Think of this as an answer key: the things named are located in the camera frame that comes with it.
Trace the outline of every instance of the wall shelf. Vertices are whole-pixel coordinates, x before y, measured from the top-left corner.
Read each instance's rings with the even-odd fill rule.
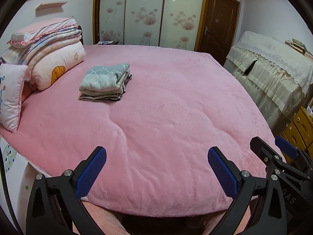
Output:
[[[40,4],[37,8],[36,11],[38,10],[43,10],[43,9],[48,9],[48,8],[55,8],[55,7],[62,7],[64,4],[67,4],[67,2],[47,2],[47,3],[42,3]]]

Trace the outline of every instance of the pillow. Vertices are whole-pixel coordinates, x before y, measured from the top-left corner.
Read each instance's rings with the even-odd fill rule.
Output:
[[[15,133],[18,129],[26,65],[0,65],[0,123]]]
[[[22,92],[22,103],[26,100],[28,96],[32,93],[32,89],[30,88],[28,82],[24,82],[23,92]]]
[[[37,85],[38,90],[45,90],[65,72],[82,62],[85,55],[80,41],[51,51],[34,65],[29,83]]]
[[[74,25],[77,25],[74,18],[51,18],[39,21],[13,33],[7,44],[15,48],[25,48],[47,34]]]

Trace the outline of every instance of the door handle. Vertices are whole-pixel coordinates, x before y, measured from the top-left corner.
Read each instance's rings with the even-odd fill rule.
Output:
[[[206,26],[204,30],[204,35],[207,35],[207,32],[210,32],[210,31],[208,30],[208,27]]]

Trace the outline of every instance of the gray towel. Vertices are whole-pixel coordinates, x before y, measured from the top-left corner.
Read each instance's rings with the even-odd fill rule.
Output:
[[[124,81],[125,86],[131,80],[131,77],[132,77],[132,75],[129,74],[127,79]],[[109,92],[90,91],[90,94],[91,95],[81,94],[79,99],[80,100],[87,100],[87,101],[94,101],[94,102],[106,102],[106,101],[120,101],[122,99],[122,96],[123,96],[123,94],[116,93],[116,91],[109,91]]]
[[[125,86],[123,82],[130,74],[129,66],[128,63],[115,66],[96,65],[85,74],[79,86],[79,91],[86,95],[92,93],[89,91],[116,91],[116,93],[122,94]]]
[[[80,84],[79,99],[88,101],[119,101],[132,75],[128,63],[115,66],[96,65],[85,75]]]

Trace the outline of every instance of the orange flower pattern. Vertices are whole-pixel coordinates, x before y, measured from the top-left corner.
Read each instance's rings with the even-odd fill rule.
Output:
[[[57,66],[54,68],[51,75],[51,85],[65,73],[65,70],[66,70],[65,66]]]

